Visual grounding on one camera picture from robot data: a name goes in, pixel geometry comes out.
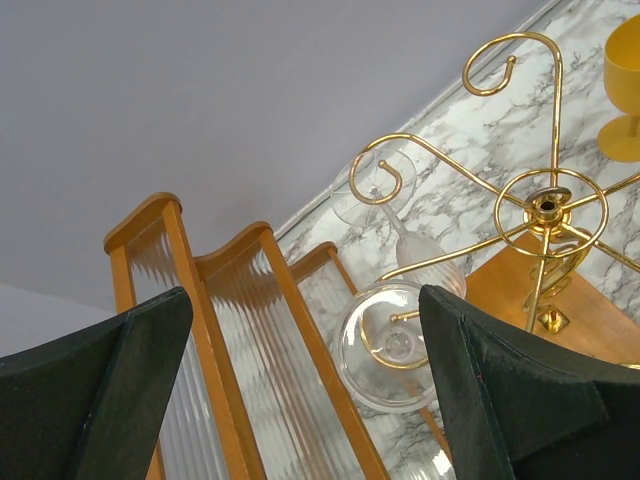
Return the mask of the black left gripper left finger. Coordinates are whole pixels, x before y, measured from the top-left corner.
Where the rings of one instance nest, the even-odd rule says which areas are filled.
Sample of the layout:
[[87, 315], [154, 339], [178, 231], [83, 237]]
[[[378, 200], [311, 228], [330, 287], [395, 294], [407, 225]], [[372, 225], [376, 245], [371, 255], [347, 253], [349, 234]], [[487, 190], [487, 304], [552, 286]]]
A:
[[192, 321], [175, 287], [3, 357], [2, 478], [145, 478]]

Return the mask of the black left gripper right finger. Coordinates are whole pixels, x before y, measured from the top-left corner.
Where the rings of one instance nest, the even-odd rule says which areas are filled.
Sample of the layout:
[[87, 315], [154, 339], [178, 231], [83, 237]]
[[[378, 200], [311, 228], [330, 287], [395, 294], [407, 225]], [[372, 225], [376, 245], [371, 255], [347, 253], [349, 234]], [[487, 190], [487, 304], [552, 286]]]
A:
[[558, 346], [439, 286], [422, 286], [419, 312], [457, 478], [638, 478], [638, 370]]

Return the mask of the clear smooth wine glass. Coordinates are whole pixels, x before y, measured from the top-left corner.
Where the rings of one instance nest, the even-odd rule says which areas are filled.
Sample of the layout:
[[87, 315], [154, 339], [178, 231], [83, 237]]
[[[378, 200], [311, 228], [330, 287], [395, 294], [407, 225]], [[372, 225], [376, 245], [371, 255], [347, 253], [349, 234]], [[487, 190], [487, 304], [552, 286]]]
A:
[[418, 316], [420, 286], [395, 280], [356, 294], [331, 351], [392, 479], [453, 479]]

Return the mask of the clear ribbed wine glass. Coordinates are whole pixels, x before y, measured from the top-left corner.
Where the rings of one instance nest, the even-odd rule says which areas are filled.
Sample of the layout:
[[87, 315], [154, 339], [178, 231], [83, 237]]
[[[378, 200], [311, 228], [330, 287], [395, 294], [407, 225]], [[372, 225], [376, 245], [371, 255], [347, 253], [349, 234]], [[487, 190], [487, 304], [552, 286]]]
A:
[[388, 224], [395, 231], [396, 263], [406, 267], [439, 257], [445, 251], [431, 237], [409, 230], [399, 212], [417, 188], [412, 159], [391, 148], [375, 148], [345, 166], [331, 186], [332, 209], [344, 223], [359, 228]]

